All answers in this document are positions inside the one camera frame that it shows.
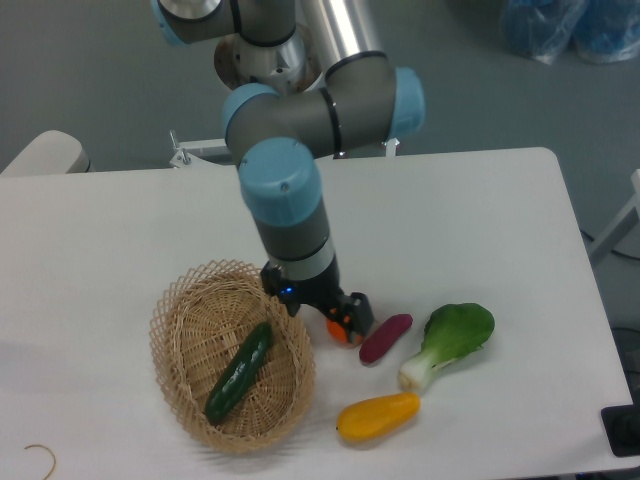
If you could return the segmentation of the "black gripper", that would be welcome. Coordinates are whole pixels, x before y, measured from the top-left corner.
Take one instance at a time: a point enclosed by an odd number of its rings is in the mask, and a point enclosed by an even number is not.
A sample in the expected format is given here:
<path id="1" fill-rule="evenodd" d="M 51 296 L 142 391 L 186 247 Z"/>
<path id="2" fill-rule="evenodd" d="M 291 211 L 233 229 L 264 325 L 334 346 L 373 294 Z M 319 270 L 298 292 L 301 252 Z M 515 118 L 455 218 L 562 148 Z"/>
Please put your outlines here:
<path id="1" fill-rule="evenodd" d="M 295 317 L 302 305 L 308 305 L 363 340 L 372 328 L 374 316 L 368 297 L 361 292 L 344 294 L 336 258 L 323 272 L 303 280 L 288 279 L 281 268 L 267 263 L 260 272 L 260 280 L 265 293 L 275 296 L 290 317 Z"/>

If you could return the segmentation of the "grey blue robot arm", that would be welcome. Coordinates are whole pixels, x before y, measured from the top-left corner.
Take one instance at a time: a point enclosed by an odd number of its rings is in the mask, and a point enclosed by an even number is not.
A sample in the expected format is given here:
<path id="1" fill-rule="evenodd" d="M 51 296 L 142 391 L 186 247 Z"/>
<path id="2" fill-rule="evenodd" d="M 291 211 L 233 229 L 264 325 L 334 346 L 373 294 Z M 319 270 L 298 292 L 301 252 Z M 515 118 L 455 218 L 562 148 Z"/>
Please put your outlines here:
<path id="1" fill-rule="evenodd" d="M 421 81 L 393 67 L 364 1 L 156 1 L 165 38 L 232 37 L 240 83 L 222 108 L 224 141 L 268 260 L 265 292 L 295 315 L 309 305 L 350 342 L 374 318 L 345 293 L 316 159 L 418 131 Z"/>

